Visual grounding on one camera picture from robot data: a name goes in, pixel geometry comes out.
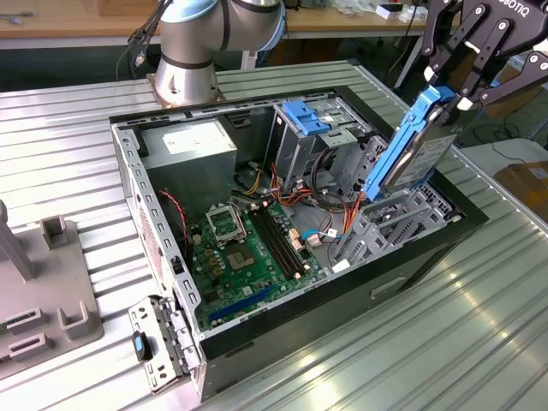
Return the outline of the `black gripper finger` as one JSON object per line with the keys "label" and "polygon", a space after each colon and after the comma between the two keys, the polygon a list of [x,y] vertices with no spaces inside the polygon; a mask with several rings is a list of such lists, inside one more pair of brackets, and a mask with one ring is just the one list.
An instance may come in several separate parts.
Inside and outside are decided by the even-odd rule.
{"label": "black gripper finger", "polygon": [[[538,22],[501,18],[483,35],[483,44],[472,68],[455,97],[439,115],[441,126],[456,121],[461,111],[479,105],[483,108],[502,103],[522,92],[547,82],[547,19]],[[530,51],[521,72],[494,86],[494,67],[515,54]]]}
{"label": "black gripper finger", "polygon": [[487,44],[478,49],[467,42],[468,37],[486,17],[488,7],[480,4],[462,20],[462,1],[430,1],[421,54],[429,58],[432,74],[426,79],[444,80],[454,64],[462,61],[466,51],[475,51],[477,62],[470,73],[481,85],[493,80],[493,69],[488,63],[493,58],[493,47]]}

